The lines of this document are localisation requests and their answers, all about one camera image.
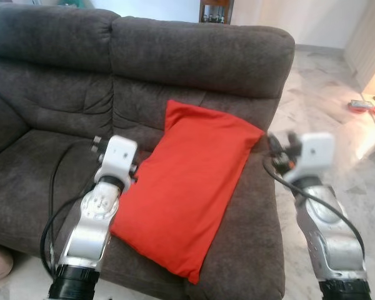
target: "sofa backrest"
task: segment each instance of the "sofa backrest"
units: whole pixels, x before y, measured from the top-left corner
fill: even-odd
[[[266,130],[293,56],[292,37],[270,27],[0,4],[0,98],[32,128],[122,134],[149,151],[168,99]]]

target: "white wall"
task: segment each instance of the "white wall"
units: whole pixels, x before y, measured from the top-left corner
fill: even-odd
[[[273,26],[297,44],[343,49],[368,0],[235,0],[232,23]]]
[[[95,8],[121,16],[165,21],[198,22],[200,0],[91,0]]]

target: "sofa armrest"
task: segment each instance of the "sofa armrest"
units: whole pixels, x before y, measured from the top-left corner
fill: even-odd
[[[0,98],[0,152],[28,131],[28,125]]]
[[[199,283],[186,281],[190,299],[282,299],[282,236],[274,181],[263,170],[262,158],[262,154],[250,154],[202,265]]]

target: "gray sofa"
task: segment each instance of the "gray sofa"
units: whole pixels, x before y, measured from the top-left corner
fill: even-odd
[[[168,99],[234,114],[267,131],[294,56],[270,27],[163,22],[110,11],[0,4],[0,245],[37,256],[49,178],[79,139],[119,134],[148,156]],[[192,285],[113,238],[102,278],[168,300],[281,299],[284,259],[274,182],[250,154]],[[88,147],[61,163],[54,208],[97,168]],[[78,218],[56,222],[57,253]]]

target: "black cable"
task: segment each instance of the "black cable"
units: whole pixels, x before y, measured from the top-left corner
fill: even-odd
[[[361,251],[362,251],[362,258],[365,259],[365,247],[364,247],[364,241],[360,235],[360,232],[357,230],[357,228],[352,224],[352,222],[350,222],[345,216],[343,216],[343,214],[341,214],[337,209],[335,209],[333,206],[331,206],[330,204],[326,203],[325,201],[319,199],[318,197],[315,197],[307,192],[304,192],[302,189],[299,189],[298,187],[294,186],[293,184],[283,180],[282,178],[280,178],[277,174],[275,174],[275,172],[270,169],[270,167],[267,165],[266,163],[266,159],[270,157],[270,155],[268,156],[264,156],[263,159],[262,159],[262,166],[264,167],[265,171],[272,177],[274,178],[277,182],[283,184],[284,186],[287,186],[289,189],[291,189],[292,191],[295,191],[299,194],[301,194],[302,196],[304,196],[305,198],[309,198],[311,200],[314,200],[316,201],[317,203],[319,204],[322,204],[323,206],[325,206],[326,208],[328,208],[330,211],[332,211],[335,215],[337,215],[339,218],[341,218],[343,220],[343,222],[346,223],[347,226],[349,226],[349,228],[353,231],[354,235],[356,236],[358,242],[360,243],[360,246],[361,246]]]
[[[42,264],[44,266],[44,268],[46,269],[46,271],[49,273],[50,276],[51,275],[51,268],[49,267],[48,265],[48,262],[46,261],[46,254],[45,254],[45,250],[44,250],[44,247],[45,247],[45,244],[46,244],[46,236],[48,235],[48,232],[49,232],[49,229],[54,221],[54,219],[58,216],[58,214],[64,209],[66,208],[67,206],[69,205],[72,205],[74,204],[76,201],[80,200],[81,198],[83,198],[83,196],[78,196],[78,197],[74,197],[70,200],[68,200],[67,202],[65,202],[62,206],[60,206],[60,208],[56,211],[55,214],[53,214],[49,220],[47,221],[44,229],[43,229],[43,232],[42,232],[42,237],[41,237],[41,240],[40,240],[40,258],[42,260]]]
[[[51,177],[50,177],[50,183],[49,183],[49,216],[48,218],[50,219],[51,216],[53,215],[53,211],[54,211],[54,180],[56,178],[56,174],[57,174],[57,171],[59,169],[59,166],[61,164],[61,162],[63,161],[65,155],[75,146],[78,146],[78,145],[81,145],[81,144],[89,144],[91,145],[92,142],[91,141],[76,141],[72,144],[70,144],[63,152],[62,154],[60,155],[59,159],[56,161],[56,164],[54,165],[54,169],[51,173]],[[56,273],[56,266],[55,266],[55,263],[54,263],[54,226],[51,226],[51,230],[50,230],[50,234],[49,234],[49,251],[50,251],[50,265],[51,265],[51,268],[50,268],[50,275],[52,278],[54,278],[55,276],[55,273]]]

